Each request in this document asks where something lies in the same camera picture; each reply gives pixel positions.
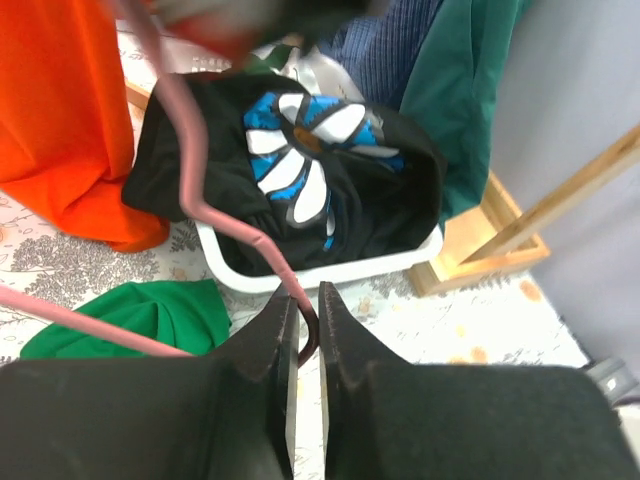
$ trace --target black cloth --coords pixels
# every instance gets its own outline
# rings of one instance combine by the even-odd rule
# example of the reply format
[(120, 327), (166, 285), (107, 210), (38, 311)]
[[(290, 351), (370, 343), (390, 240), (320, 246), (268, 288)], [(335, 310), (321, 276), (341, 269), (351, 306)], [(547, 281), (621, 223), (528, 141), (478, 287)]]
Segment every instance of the black cloth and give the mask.
[[(197, 73), (184, 77), (208, 127), (205, 201), (271, 236), (293, 269), (415, 249), (436, 226), (446, 162), (412, 120), (383, 107), (366, 106), (367, 118), (376, 123), (376, 138), (402, 153), (404, 168), (400, 172), (380, 168), (379, 163), (350, 152), (344, 145), (331, 148), (323, 143), (326, 148), (321, 152), (311, 152), (324, 171), (335, 217), (335, 235), (328, 248), (326, 220), (292, 225), (283, 203), (257, 187), (257, 172), (252, 168), (255, 155), (247, 146), (248, 111), (260, 106), (269, 94), (293, 92), (308, 97), (305, 89), (294, 80), (270, 74)], [(282, 125), (287, 138), (295, 141), (293, 129), (294, 125)], [(296, 148), (302, 151), (305, 145), (298, 142)], [(184, 220), (179, 174), (176, 132), (152, 92), (122, 200), (132, 208), (174, 222)], [(218, 238), (225, 261), (235, 271), (250, 276), (271, 273), (252, 247), (220, 234)]]

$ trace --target blue and white floral pattern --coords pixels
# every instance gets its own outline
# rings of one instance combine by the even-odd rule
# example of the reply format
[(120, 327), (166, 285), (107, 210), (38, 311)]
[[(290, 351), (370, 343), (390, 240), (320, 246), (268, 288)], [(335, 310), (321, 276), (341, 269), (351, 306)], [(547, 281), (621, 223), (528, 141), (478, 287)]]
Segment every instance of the blue and white floral pattern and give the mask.
[[(267, 93), (244, 115), (251, 168), (260, 190), (287, 204), (286, 220), (304, 228), (326, 222), (331, 248), (335, 210), (318, 158), (341, 150), (401, 172), (405, 160), (384, 145), (382, 121), (360, 103), (303, 93)], [(301, 141), (296, 131), (314, 140)]]

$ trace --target clothing rack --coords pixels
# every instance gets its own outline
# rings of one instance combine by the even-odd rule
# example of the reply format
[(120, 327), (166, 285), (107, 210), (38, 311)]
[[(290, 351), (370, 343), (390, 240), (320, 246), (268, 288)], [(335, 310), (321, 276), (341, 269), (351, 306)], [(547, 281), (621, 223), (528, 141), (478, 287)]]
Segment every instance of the clothing rack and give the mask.
[(419, 295), (477, 284), (527, 270), (551, 251), (536, 233), (640, 163), (640, 124), (522, 213), (492, 173), (479, 207), (447, 222), (444, 247), (409, 277)]

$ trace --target wooden base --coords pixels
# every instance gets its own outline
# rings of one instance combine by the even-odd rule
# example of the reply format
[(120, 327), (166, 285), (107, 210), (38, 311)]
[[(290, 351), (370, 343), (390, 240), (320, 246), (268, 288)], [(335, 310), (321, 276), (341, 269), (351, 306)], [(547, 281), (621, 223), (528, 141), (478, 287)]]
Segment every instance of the wooden base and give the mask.
[(465, 262), (521, 215), (511, 195), (491, 173), (480, 206), (447, 222), (440, 255), (409, 270), (409, 278), (418, 295), (441, 293), (527, 270), (547, 258), (551, 251), (536, 234), (504, 255)]

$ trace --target teal fabric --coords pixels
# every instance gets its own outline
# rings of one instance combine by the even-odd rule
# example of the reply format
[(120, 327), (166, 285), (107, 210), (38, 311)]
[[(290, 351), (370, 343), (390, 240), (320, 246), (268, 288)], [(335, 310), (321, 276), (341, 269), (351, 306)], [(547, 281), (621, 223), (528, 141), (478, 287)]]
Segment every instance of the teal fabric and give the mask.
[(496, 91), (513, 29), (532, 0), (445, 0), (420, 48), (400, 113), (449, 162), (441, 223), (480, 204)]

